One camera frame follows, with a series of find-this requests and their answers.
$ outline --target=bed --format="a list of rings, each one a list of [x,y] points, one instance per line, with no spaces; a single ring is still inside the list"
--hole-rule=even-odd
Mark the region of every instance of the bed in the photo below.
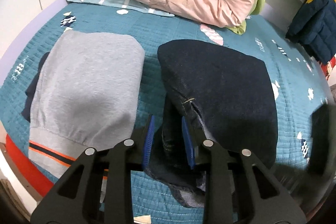
[[[285,40],[284,34],[262,16],[248,17],[246,33],[236,35],[225,28],[206,26],[178,16],[160,17],[135,10],[124,14],[118,8],[76,3],[65,6],[33,36],[7,71],[0,89],[0,120],[16,147],[26,156],[29,123],[20,114],[26,100],[25,90],[37,72],[42,55],[51,50],[64,32],[66,27],[61,26],[61,21],[69,12],[76,17],[71,24],[74,30],[128,34],[144,48],[146,56],[135,127],[143,126],[149,114],[157,117],[156,126],[162,121],[165,90],[157,60],[159,45],[173,39],[197,39],[222,44],[263,60],[276,98],[276,161],[298,168],[307,165],[310,150],[307,154],[302,152],[301,140],[306,140],[307,147],[311,147],[310,115],[328,100],[328,85],[321,77],[319,66],[307,53],[297,44]],[[18,75],[15,70],[20,64],[24,64],[24,68]],[[39,170],[52,182],[57,181],[42,168]],[[152,223],[202,222],[202,209],[180,206],[167,186],[144,173],[132,173],[132,200],[134,216],[151,215]]]

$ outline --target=gray sweatpants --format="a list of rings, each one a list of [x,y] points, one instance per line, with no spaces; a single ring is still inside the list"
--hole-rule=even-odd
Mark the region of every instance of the gray sweatpants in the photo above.
[[[86,148],[129,138],[143,61],[143,48],[129,35],[62,34],[31,105],[29,158],[59,178]]]

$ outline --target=stitching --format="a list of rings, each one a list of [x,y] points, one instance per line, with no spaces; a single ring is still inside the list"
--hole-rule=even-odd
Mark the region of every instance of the stitching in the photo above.
[[[181,215],[203,215],[202,213],[193,213],[193,214],[190,214],[190,213],[169,213],[169,212],[163,212],[163,211],[158,211],[158,210],[154,210],[154,209],[149,209],[149,208],[146,208],[145,206],[141,206],[141,205],[137,205],[137,204],[133,204],[134,206],[137,206],[137,207],[140,207],[140,208],[144,208],[144,209],[147,209],[147,210],[151,210],[151,211],[154,211],[154,212],[158,212],[158,213],[167,213],[169,215],[177,215],[177,216],[181,216]],[[189,222],[189,221],[195,221],[195,222],[201,222],[201,220],[173,220],[173,221],[176,221],[176,222]]]
[[[182,103],[182,104],[186,104],[186,103],[188,103],[188,102],[191,102],[192,100],[195,100],[195,98],[190,98],[189,100],[186,100],[184,103]]]

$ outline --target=navy quilted jacket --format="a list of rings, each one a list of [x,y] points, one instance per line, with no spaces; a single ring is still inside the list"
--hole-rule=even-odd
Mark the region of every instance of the navy quilted jacket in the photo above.
[[[336,3],[313,0],[298,10],[286,38],[300,43],[318,61],[326,65],[336,54]]]

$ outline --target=red object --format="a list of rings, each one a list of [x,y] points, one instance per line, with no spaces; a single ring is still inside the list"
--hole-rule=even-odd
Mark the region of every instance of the red object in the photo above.
[[[325,78],[328,80],[333,68],[336,65],[336,57],[333,56],[333,58],[328,62],[327,65],[323,65],[321,62],[320,62],[320,65],[321,65],[321,69],[322,69],[322,71],[325,75]]]
[[[6,136],[6,150],[24,178],[44,197],[54,184],[16,147],[8,135]]]

